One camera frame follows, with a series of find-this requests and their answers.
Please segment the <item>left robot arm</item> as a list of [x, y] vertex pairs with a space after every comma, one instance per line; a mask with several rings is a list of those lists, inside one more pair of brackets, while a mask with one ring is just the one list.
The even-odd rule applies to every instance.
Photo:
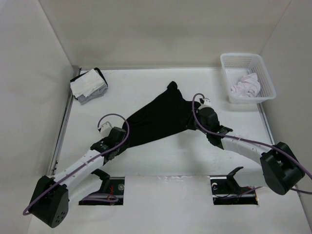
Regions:
[[94, 143], [67, 169], [53, 177], [42, 176], [23, 214], [32, 214], [49, 227], [57, 227], [68, 214], [74, 189], [94, 171], [126, 149], [128, 136], [128, 131], [113, 127], [108, 136]]

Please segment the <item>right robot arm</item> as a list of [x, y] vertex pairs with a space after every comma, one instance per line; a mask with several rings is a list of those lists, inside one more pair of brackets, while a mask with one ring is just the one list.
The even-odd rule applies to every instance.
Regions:
[[235, 168], [226, 180], [226, 187], [232, 193], [254, 186], [268, 187], [278, 195], [285, 195], [307, 174], [283, 142], [269, 145], [235, 136], [232, 129], [220, 125], [211, 107], [193, 108], [192, 117], [194, 128], [203, 132], [213, 146], [237, 153], [260, 166], [246, 173], [240, 172], [242, 167]]

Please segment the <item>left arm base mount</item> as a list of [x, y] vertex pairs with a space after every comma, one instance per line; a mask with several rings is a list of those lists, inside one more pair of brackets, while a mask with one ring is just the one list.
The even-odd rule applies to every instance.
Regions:
[[125, 177], [111, 177], [103, 182], [87, 200], [78, 202], [80, 206], [120, 206], [124, 202]]

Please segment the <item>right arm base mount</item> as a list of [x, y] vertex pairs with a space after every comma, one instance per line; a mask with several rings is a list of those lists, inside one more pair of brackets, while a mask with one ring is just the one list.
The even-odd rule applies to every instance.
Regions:
[[210, 177], [214, 205], [258, 205], [254, 187], [241, 187], [234, 176], [243, 167], [237, 167], [227, 175]]

